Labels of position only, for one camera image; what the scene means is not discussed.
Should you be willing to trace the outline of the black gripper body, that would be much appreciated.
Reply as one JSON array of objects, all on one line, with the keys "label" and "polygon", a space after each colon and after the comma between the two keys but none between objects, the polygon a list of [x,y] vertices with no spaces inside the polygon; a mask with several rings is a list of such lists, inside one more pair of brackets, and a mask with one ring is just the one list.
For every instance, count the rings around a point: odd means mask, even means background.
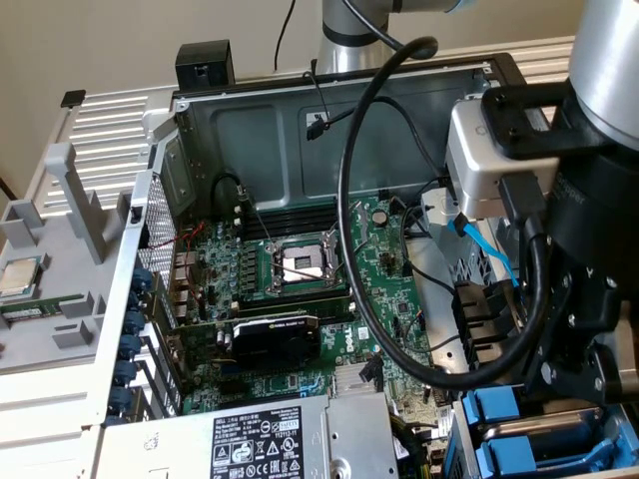
[{"label": "black gripper body", "polygon": [[573,260],[564,332],[615,329],[638,313],[638,153],[625,148],[560,161],[546,230]]}]

